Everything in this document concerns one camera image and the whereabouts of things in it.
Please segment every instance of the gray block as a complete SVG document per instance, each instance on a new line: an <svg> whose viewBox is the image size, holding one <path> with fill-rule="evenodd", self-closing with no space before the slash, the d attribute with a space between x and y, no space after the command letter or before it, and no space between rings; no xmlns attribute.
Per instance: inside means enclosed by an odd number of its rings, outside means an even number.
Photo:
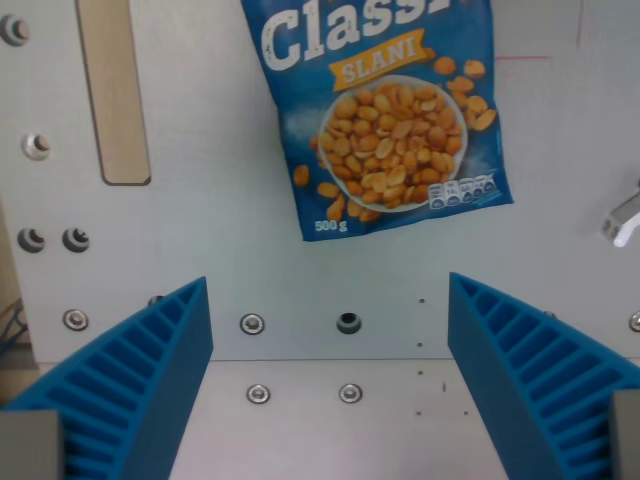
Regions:
<svg viewBox="0 0 640 480"><path fill-rule="evenodd" d="M64 443L58 412L0 412L0 469L7 480L62 480Z"/></svg>
<svg viewBox="0 0 640 480"><path fill-rule="evenodd" d="M618 390L613 393L609 435L613 478L640 479L640 390Z"/></svg>

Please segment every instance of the metal panel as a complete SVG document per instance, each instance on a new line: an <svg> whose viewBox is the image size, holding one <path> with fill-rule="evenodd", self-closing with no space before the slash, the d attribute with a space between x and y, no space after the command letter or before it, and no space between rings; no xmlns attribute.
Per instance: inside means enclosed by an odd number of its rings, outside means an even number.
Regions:
<svg viewBox="0 0 640 480"><path fill-rule="evenodd" d="M200 275L217 360L449 357L450 271L640 356L627 327L640 244L616 250L597 234L640 176L631 47L605 48L632 1L608 5L604 23L588 4L580 49L578 2L494 1L499 55L553 57L498 60L514 206L305 244L239 1L132 2L153 181L125 188L100 177L74 2L0 0L32 32L23 47L0 45L0 195L13 238L34 227L47 241L40 254L13 252L37 359L62 360ZM22 155L32 131L49 139L47 160ZM87 252L64 248L69 227L88 233ZM70 308L89 315L87 330L62 326ZM240 331L249 312L264 333ZM344 312L362 317L358 334L336 329Z"/></svg>
<svg viewBox="0 0 640 480"><path fill-rule="evenodd" d="M349 382L359 403L338 399ZM337 361L209 364L171 480L211 478L507 477L453 361Z"/></svg>

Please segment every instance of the blue snack package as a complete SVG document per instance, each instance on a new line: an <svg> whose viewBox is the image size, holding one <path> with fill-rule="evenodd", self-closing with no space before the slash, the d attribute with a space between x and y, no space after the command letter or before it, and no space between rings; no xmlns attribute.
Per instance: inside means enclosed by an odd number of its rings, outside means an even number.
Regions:
<svg viewBox="0 0 640 480"><path fill-rule="evenodd" d="M242 0L306 241L513 203L489 0Z"/></svg>

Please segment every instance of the bolt head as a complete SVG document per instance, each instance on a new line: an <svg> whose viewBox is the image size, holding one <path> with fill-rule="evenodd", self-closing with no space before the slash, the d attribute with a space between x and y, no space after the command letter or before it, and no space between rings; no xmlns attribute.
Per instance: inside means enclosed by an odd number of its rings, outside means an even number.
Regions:
<svg viewBox="0 0 640 480"><path fill-rule="evenodd" d="M640 332L640 312L636 312L629 319L629 328L634 332Z"/></svg>

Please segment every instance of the blue plastic guide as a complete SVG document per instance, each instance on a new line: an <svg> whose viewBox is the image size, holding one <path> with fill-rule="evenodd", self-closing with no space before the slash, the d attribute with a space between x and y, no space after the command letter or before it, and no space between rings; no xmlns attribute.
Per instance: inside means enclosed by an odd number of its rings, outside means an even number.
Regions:
<svg viewBox="0 0 640 480"><path fill-rule="evenodd" d="M65 478L171 473L213 340L204 278L96 338L6 410L57 410Z"/></svg>
<svg viewBox="0 0 640 480"><path fill-rule="evenodd" d="M457 274L450 281L449 347L509 478L611 478L611 396L638 388L638 367Z"/></svg>

